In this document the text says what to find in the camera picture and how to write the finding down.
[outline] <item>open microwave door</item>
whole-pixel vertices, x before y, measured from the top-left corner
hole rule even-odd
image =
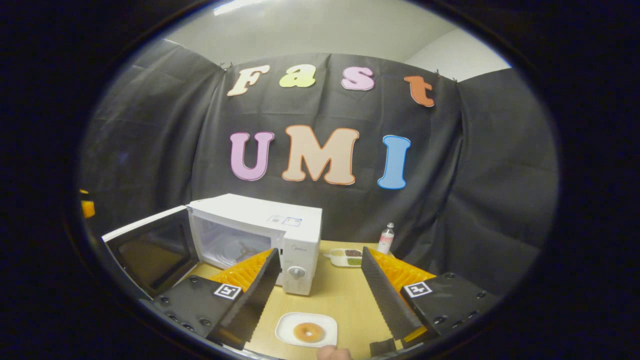
[[[102,239],[122,270],[151,299],[198,264],[185,206],[121,227]]]

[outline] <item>glazed donut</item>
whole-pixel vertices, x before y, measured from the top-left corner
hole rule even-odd
[[[293,328],[296,339],[305,343],[317,343],[324,339],[324,329],[320,325],[312,322],[298,324]]]

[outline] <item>bottle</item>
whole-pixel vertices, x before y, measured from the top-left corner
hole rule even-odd
[[[387,224],[387,228],[380,234],[380,242],[378,242],[378,252],[383,254],[389,253],[389,248],[391,248],[391,242],[394,241],[394,223],[390,222]]]

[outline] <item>wooden table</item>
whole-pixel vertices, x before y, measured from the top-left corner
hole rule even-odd
[[[275,286],[251,342],[245,348],[280,359],[315,360],[317,348],[289,345],[275,336],[275,327],[282,315],[292,312],[314,313],[330,316],[338,323],[339,348],[348,348],[354,360],[370,358],[369,344],[388,340],[392,335],[362,269],[333,266],[331,260],[322,255],[333,248],[362,250],[363,246],[375,249],[378,244],[321,241],[311,294],[291,295],[282,291],[280,286]],[[208,278],[220,271],[212,265],[201,263],[191,274]],[[396,347],[401,348],[399,340],[396,341]]]

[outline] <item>microwave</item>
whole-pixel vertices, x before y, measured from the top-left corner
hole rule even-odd
[[[316,273],[322,209],[236,194],[195,200],[102,236],[127,276],[150,298],[200,262],[221,269],[276,248],[286,293],[309,295]]]

